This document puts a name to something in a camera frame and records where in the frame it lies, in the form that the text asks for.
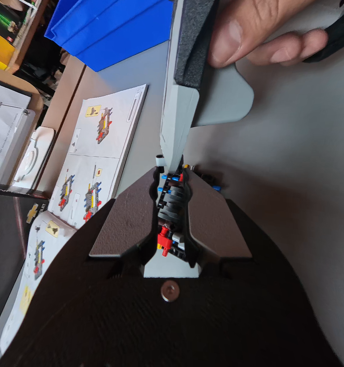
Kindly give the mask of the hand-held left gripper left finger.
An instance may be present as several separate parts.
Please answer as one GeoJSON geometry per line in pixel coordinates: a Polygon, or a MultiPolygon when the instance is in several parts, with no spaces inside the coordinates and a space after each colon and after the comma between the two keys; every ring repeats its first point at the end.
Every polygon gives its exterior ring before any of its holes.
{"type": "Polygon", "coordinates": [[[157,249],[158,168],[120,193],[89,253],[92,258],[136,258],[146,265],[157,249]]]}

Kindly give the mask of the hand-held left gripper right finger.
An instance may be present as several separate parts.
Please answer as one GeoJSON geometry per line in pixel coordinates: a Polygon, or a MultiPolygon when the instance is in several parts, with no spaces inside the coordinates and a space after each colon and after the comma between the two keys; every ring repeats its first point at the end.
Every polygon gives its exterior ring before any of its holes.
{"type": "Polygon", "coordinates": [[[225,198],[189,168],[185,189],[185,253],[191,267],[252,259],[225,198]]]}

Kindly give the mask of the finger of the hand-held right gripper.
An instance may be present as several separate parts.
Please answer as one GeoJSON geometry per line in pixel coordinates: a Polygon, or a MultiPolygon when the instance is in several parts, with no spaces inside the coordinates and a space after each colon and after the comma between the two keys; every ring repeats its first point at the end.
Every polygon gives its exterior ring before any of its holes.
{"type": "Polygon", "coordinates": [[[200,97],[197,89],[178,85],[174,79],[185,2],[175,1],[166,64],[160,146],[167,170],[179,166],[200,97]]]}

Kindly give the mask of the lego engine frame assembly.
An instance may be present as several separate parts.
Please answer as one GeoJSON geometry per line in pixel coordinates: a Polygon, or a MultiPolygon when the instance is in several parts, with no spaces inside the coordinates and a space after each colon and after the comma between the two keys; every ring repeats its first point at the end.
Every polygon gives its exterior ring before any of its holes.
{"type": "Polygon", "coordinates": [[[183,169],[189,168],[198,177],[221,194],[221,187],[216,186],[215,177],[203,173],[196,166],[180,166],[175,174],[165,174],[164,185],[158,188],[160,198],[157,202],[158,230],[157,249],[166,258],[173,255],[179,260],[188,263],[185,253],[185,211],[186,202],[185,189],[183,186],[183,169]]]}

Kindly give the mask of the lego instruction booklet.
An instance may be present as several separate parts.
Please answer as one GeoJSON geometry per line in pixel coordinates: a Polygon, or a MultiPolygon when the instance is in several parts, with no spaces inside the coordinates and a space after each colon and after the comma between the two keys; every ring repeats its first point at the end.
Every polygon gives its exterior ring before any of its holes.
{"type": "Polygon", "coordinates": [[[115,196],[143,106],[147,85],[83,100],[48,209],[34,220],[17,296],[0,337],[9,347],[51,262],[115,196]]]}

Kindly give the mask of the black lego set box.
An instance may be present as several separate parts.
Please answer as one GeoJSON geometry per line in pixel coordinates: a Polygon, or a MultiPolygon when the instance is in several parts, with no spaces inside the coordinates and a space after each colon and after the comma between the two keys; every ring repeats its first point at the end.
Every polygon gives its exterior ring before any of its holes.
{"type": "Polygon", "coordinates": [[[24,264],[32,222],[48,204],[41,191],[0,185],[0,315],[24,264]]]}

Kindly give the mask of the person's right hand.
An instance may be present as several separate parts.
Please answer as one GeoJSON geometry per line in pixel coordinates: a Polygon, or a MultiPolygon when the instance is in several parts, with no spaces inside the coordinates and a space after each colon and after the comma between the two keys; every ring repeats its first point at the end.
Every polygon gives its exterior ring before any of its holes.
{"type": "Polygon", "coordinates": [[[218,15],[211,37],[208,63],[223,68],[246,57],[252,64],[291,66],[322,51],[329,39],[323,29],[304,34],[288,32],[266,40],[285,22],[314,1],[232,1],[218,15]]]}

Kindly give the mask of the blue plastic storage bin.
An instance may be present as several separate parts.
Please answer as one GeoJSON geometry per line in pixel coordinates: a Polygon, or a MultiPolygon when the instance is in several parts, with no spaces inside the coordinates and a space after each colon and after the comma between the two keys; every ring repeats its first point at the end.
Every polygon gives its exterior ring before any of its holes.
{"type": "Polygon", "coordinates": [[[170,37],[173,1],[61,0],[45,37],[101,71],[170,37]]]}

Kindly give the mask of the paper sign in acrylic holder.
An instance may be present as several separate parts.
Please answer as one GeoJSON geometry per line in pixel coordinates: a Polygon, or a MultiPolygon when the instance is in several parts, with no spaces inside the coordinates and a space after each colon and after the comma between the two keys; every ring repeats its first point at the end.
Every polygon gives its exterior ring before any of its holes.
{"type": "Polygon", "coordinates": [[[0,184],[11,180],[32,130],[31,99],[32,93],[0,81],[0,184]]]}

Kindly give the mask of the wooden storage shelf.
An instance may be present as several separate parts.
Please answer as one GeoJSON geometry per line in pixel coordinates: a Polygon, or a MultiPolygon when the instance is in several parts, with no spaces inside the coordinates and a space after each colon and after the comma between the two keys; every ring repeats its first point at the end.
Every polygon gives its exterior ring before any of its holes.
{"type": "Polygon", "coordinates": [[[0,1],[0,36],[14,48],[6,72],[50,99],[65,69],[66,52],[45,37],[59,1],[0,1]]]}

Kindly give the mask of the yellow box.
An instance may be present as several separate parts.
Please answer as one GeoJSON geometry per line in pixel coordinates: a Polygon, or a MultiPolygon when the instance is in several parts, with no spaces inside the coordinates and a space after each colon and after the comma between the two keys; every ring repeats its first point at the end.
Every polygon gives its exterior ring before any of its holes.
{"type": "Polygon", "coordinates": [[[0,70],[7,69],[14,51],[15,48],[0,36],[0,70]]]}

